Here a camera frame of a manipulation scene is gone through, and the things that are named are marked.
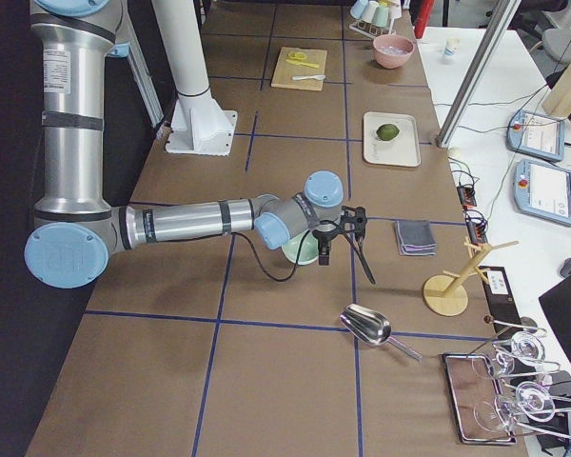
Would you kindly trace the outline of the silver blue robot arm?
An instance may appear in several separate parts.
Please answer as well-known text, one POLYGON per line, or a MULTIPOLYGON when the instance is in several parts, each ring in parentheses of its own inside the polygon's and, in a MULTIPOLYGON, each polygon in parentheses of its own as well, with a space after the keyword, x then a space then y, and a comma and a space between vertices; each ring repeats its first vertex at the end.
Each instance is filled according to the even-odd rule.
POLYGON ((163 113, 124 1, 33 1, 30 25, 43 44, 45 190, 33 210, 24 256, 55 288, 94 281, 111 255, 143 244, 255 230, 268 248, 299 234, 329 237, 345 223, 343 185, 325 170, 287 199, 271 194, 157 209, 114 207, 103 196, 105 62, 129 60, 152 121, 163 113))

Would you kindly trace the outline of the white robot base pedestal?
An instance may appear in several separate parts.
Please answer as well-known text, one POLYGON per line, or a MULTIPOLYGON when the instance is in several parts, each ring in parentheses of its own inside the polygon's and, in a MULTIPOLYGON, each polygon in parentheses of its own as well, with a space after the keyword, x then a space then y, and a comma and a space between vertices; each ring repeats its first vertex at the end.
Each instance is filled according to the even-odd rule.
POLYGON ((194 4, 160 0, 152 6, 177 91, 167 152, 229 155, 238 114, 213 98, 194 4))

